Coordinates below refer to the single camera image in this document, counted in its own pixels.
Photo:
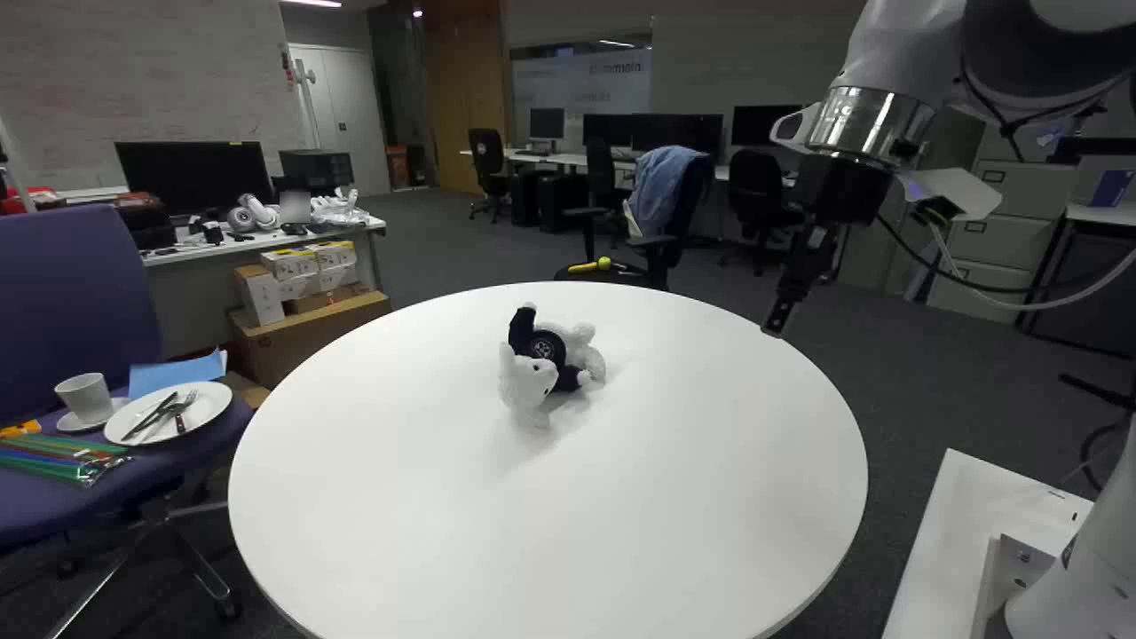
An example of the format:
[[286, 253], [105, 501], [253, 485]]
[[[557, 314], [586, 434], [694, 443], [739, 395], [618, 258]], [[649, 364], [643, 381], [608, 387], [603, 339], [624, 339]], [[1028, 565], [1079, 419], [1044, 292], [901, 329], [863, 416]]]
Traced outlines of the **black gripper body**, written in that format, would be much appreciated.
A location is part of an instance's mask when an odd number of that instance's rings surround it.
[[871, 222], [888, 200], [892, 172], [840, 157], [805, 157], [800, 163], [795, 200], [821, 222]]

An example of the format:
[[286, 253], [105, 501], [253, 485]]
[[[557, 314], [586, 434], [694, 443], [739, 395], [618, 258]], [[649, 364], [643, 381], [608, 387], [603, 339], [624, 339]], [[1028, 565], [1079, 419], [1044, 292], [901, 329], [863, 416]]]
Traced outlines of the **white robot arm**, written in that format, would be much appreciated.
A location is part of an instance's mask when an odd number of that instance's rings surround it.
[[875, 222], [892, 189], [929, 230], [937, 275], [999, 307], [1047, 312], [961, 275], [945, 230], [991, 217], [1002, 194], [965, 165], [919, 157], [945, 111], [1017, 139], [1101, 105], [1134, 69], [1136, 0], [867, 0], [826, 93], [774, 123], [774, 143], [800, 157], [803, 228], [763, 329], [787, 329], [840, 235]]

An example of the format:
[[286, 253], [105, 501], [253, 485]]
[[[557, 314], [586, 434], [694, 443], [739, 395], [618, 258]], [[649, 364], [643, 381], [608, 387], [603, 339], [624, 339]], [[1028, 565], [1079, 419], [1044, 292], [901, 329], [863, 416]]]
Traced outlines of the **white robot base platform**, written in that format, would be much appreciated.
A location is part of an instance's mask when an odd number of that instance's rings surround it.
[[1087, 495], [947, 447], [880, 639], [983, 639], [1087, 516]]

